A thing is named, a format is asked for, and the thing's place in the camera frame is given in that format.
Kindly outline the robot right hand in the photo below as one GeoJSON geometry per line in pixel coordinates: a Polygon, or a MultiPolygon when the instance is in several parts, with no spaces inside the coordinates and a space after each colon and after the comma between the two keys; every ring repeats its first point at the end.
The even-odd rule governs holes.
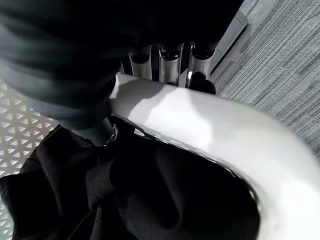
{"type": "Polygon", "coordinates": [[[158,45],[161,64],[210,58],[240,0],[3,0],[0,76],[39,113],[90,140],[110,142],[109,97],[129,56],[136,70],[158,45]]]}

